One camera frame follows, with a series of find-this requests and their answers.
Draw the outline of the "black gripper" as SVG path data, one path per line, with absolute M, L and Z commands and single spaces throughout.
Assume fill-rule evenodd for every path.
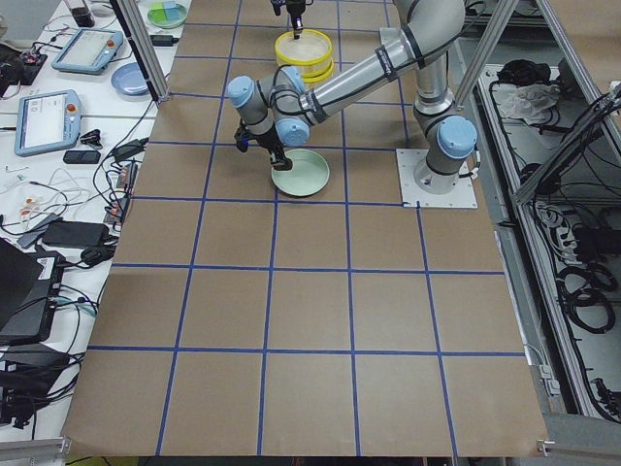
M 272 125 L 266 133 L 257 135 L 252 133 L 245 123 L 240 123 L 235 132 L 234 138 L 236 148 L 240 152 L 247 152 L 248 143 L 250 141 L 256 141 L 262 149 L 268 152 L 271 166 L 275 170 L 276 165 L 280 162 L 289 162 L 292 164 L 291 169 L 293 168 L 293 161 L 285 155 L 284 146 L 278 137 L 278 133 L 274 125 Z
M 308 6 L 313 4 L 312 0 L 271 0 L 270 1 L 274 14 L 278 17 L 281 15 L 282 9 L 285 9 L 290 16 L 292 23 L 294 40 L 301 37 L 301 29 L 303 28 L 303 14 Z

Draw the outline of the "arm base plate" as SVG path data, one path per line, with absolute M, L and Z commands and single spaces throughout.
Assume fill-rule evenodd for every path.
M 397 167 L 406 208 L 476 209 L 478 207 L 468 163 L 457 174 L 439 175 L 427 166 L 427 150 L 397 149 Z

